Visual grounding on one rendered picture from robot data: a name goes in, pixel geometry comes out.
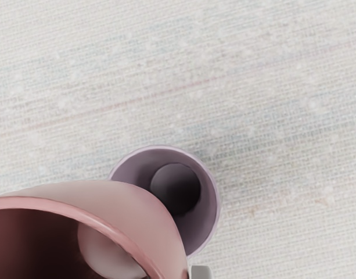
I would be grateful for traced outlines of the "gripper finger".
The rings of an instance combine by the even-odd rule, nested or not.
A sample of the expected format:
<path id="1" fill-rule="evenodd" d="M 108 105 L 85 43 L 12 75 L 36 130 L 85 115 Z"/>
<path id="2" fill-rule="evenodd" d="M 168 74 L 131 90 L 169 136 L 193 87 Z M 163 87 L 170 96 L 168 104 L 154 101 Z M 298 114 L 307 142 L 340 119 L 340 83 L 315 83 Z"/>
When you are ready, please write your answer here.
<path id="1" fill-rule="evenodd" d="M 190 270 L 190 279 L 212 279 L 212 271 L 209 266 L 194 265 Z"/>

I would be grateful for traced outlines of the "pink cup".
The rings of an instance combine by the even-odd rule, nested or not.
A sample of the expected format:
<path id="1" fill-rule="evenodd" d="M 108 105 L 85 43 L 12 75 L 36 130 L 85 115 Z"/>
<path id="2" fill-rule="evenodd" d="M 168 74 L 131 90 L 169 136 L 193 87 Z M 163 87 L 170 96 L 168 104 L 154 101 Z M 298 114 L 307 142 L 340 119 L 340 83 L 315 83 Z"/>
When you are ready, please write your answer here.
<path id="1" fill-rule="evenodd" d="M 189 267 L 152 194 L 70 181 L 0 195 L 0 279 L 189 279 Z"/>

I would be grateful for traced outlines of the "lilac cup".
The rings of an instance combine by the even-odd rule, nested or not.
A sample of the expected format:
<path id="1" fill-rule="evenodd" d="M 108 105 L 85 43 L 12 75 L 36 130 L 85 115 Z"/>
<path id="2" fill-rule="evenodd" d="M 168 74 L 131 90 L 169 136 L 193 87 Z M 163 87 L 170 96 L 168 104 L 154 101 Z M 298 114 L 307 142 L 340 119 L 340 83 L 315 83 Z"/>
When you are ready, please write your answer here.
<path id="1" fill-rule="evenodd" d="M 209 169 L 187 151 L 167 145 L 137 149 L 113 167 L 108 179 L 155 196 L 172 215 L 188 257 L 214 234 L 220 215 L 218 189 Z"/>

